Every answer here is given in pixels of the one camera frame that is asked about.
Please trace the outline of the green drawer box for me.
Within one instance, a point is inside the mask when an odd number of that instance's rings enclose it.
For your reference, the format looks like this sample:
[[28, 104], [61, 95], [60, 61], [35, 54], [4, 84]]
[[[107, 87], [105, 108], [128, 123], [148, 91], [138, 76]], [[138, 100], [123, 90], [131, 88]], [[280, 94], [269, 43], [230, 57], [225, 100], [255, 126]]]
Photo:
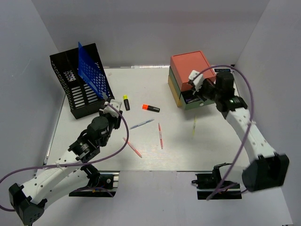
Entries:
[[[169, 67], [169, 75], [173, 75], [174, 76], [174, 73], [173, 73], [171, 67]], [[185, 99], [187, 99], [187, 98], [194, 98], [194, 97], [197, 97], [197, 96], [193, 95], [193, 91], [192, 90], [181, 91], [181, 96], [180, 96], [181, 103], [182, 103], [181, 108], [183, 110], [187, 111], [187, 110], [199, 108], [199, 107], [206, 106], [206, 105], [211, 105], [211, 104], [214, 103], [213, 101], [210, 101], [210, 100], [204, 101], [203, 99], [201, 99], [200, 101], [197, 101], [197, 102], [189, 103], [189, 104], [185, 103]]]

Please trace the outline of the yellow cap black highlighter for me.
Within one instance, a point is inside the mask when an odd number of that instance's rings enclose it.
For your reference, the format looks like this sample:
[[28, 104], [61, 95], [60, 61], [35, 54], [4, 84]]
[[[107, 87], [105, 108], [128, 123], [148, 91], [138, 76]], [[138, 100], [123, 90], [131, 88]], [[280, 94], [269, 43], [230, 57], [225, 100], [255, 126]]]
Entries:
[[123, 101], [124, 101], [126, 111], [129, 111], [130, 110], [130, 105], [129, 105], [129, 100], [128, 100], [127, 95], [123, 96]]

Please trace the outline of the yellow thin pen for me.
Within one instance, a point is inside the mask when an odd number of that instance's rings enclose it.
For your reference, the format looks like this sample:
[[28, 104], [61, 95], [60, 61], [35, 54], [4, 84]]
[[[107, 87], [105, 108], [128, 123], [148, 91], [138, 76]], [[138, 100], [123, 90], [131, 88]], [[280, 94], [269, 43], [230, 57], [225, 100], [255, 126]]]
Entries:
[[196, 123], [197, 123], [197, 116], [195, 115], [194, 122], [193, 122], [193, 129], [192, 129], [192, 135], [193, 136], [195, 135]]

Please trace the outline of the yellow bottom drawer box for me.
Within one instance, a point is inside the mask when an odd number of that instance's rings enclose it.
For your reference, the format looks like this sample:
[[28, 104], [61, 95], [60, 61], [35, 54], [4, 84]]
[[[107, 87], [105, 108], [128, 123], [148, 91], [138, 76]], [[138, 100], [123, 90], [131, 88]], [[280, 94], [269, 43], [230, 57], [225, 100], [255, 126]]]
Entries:
[[180, 89], [178, 87], [178, 84], [177, 84], [177, 82], [176, 82], [173, 75], [168, 76], [168, 85], [169, 85], [169, 88], [170, 88], [171, 93], [173, 95], [176, 106], [181, 107], [182, 106], [181, 98], [180, 98], [181, 91], [180, 91]]

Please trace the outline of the orange cap black highlighter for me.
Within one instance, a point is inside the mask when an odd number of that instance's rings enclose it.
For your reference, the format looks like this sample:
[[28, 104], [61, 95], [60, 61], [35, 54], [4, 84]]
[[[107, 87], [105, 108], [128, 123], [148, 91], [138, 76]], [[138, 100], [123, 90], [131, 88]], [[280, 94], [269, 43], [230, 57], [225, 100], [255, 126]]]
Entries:
[[158, 107], [154, 107], [154, 106], [146, 105], [146, 104], [142, 105], [142, 109], [143, 110], [147, 110], [147, 111], [156, 112], [156, 113], [160, 112], [160, 109]]

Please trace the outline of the blue plastic folder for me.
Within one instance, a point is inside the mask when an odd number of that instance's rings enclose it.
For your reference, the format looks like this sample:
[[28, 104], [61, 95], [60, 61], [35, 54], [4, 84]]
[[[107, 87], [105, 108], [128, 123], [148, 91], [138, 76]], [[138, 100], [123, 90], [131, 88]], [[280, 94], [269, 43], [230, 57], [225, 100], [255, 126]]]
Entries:
[[78, 42], [78, 75], [101, 99], [109, 97], [109, 85], [105, 74], [96, 65], [84, 47]]

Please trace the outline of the purple cap black highlighter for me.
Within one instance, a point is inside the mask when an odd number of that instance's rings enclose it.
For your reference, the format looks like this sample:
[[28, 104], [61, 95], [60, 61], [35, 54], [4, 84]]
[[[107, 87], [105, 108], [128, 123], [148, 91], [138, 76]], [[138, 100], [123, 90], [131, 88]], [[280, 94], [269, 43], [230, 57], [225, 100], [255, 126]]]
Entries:
[[185, 99], [185, 103], [189, 104], [189, 103], [197, 102], [197, 101], [200, 101], [200, 100], [201, 99], [199, 97], [187, 98], [187, 99]]

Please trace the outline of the salmon top drawer box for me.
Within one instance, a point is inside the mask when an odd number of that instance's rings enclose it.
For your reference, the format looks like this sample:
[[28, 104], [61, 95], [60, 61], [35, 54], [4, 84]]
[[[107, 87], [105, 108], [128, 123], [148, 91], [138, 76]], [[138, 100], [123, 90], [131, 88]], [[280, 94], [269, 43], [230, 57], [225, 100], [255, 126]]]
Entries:
[[200, 72], [210, 67], [210, 64], [205, 54], [199, 50], [171, 56], [170, 66], [180, 91], [187, 91], [191, 89], [188, 83], [190, 73], [193, 70]]

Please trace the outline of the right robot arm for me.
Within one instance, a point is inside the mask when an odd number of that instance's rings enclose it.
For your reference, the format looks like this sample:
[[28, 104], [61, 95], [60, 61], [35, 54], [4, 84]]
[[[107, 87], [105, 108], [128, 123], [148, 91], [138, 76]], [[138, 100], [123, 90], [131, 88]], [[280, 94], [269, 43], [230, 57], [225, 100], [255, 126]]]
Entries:
[[242, 142], [239, 151], [246, 150], [250, 162], [246, 168], [235, 165], [235, 162], [214, 166], [213, 184], [219, 189], [230, 183], [243, 184], [249, 192], [282, 186], [289, 159], [285, 154], [278, 154], [267, 142], [252, 120], [243, 98], [235, 95], [233, 74], [217, 73], [215, 82], [212, 82], [193, 70], [189, 83], [194, 94], [215, 102], [217, 110]]

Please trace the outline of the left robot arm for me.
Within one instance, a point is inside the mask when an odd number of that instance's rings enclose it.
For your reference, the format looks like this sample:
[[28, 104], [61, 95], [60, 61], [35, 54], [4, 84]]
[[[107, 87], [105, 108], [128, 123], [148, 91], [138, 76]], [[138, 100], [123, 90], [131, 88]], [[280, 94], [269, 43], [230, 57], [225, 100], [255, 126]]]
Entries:
[[9, 188], [12, 211], [25, 226], [31, 226], [52, 203], [65, 195], [84, 192], [92, 196], [92, 191], [96, 190], [98, 197], [102, 192], [114, 196], [119, 174], [99, 171], [92, 159], [107, 145], [112, 131], [124, 120], [120, 104], [106, 103], [99, 116], [60, 158], [51, 165], [42, 166], [42, 172], [33, 179]]

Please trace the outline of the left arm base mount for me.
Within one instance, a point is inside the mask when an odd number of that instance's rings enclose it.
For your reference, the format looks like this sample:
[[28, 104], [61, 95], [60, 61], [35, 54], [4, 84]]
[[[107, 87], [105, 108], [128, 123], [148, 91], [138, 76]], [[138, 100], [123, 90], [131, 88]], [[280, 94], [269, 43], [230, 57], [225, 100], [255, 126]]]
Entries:
[[98, 170], [92, 164], [82, 166], [79, 171], [84, 173], [87, 182], [69, 193], [69, 197], [114, 197], [119, 183], [119, 171]]

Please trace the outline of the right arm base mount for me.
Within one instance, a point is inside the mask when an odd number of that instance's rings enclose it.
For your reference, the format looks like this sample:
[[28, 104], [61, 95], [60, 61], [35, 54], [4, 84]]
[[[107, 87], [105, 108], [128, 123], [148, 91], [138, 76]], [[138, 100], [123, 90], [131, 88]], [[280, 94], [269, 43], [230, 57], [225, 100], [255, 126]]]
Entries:
[[[227, 171], [230, 163], [222, 163], [215, 165], [212, 171], [200, 171], [195, 174], [195, 179], [191, 184], [197, 189], [198, 200], [205, 200], [217, 187], [222, 179], [221, 169]], [[240, 200], [242, 194], [240, 185], [229, 180], [230, 176], [223, 182], [220, 187], [221, 191], [214, 195], [213, 200]]]

